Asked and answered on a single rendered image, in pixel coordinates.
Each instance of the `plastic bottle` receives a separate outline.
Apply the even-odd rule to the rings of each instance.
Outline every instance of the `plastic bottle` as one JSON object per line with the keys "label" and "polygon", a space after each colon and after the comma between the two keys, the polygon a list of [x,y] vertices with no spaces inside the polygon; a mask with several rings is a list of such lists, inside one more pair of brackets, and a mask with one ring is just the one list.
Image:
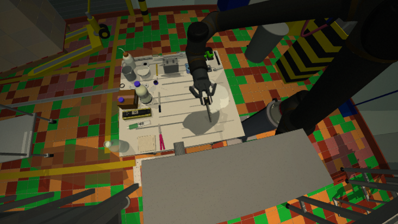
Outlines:
{"label": "plastic bottle", "polygon": [[140,82],[134,82],[135,92],[138,97],[141,99],[143,104],[149,104],[152,101],[152,95],[148,92],[148,89],[144,85],[141,85]]}
{"label": "plastic bottle", "polygon": [[127,66],[132,67],[133,69],[135,69],[137,67],[137,65],[135,64],[135,60],[134,58],[131,56],[131,54],[124,52],[123,53],[123,60],[125,61]]}

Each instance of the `caster wheel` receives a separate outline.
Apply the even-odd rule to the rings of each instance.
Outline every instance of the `caster wheel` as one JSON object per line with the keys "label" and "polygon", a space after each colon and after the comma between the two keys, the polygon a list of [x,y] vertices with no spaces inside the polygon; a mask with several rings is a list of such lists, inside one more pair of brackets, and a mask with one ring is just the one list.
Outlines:
{"label": "caster wheel", "polygon": [[98,34],[101,37],[101,39],[110,38],[110,32],[109,32],[108,26],[106,26],[105,24],[100,24],[99,26],[101,27],[101,29],[99,30]]}

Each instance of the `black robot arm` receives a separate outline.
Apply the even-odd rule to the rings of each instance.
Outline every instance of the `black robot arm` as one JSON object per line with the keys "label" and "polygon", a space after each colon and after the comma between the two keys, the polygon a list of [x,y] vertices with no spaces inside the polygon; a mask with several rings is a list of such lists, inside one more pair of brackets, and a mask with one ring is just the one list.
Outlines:
{"label": "black robot arm", "polygon": [[213,11],[201,22],[192,23],[188,28],[186,57],[194,80],[194,87],[202,97],[202,92],[212,96],[207,74],[205,47],[216,33],[266,24],[302,21],[316,18],[341,18],[345,21],[353,9],[352,0],[270,0],[239,7],[223,12]]}

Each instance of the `scissors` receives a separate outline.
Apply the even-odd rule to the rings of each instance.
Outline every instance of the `scissors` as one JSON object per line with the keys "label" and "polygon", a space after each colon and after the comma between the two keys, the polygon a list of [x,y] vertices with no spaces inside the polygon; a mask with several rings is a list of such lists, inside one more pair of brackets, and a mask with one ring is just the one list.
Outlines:
{"label": "scissors", "polygon": [[160,138],[160,150],[165,150],[166,148],[164,147],[163,137],[161,136],[160,124],[158,124],[158,127],[159,127],[159,138]]}

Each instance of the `gray box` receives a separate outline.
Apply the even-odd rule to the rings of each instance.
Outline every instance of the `gray box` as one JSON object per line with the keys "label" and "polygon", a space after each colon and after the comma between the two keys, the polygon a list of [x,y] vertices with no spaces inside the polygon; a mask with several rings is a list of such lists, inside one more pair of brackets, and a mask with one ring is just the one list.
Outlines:
{"label": "gray box", "polygon": [[178,58],[163,58],[163,69],[164,73],[178,73]]}

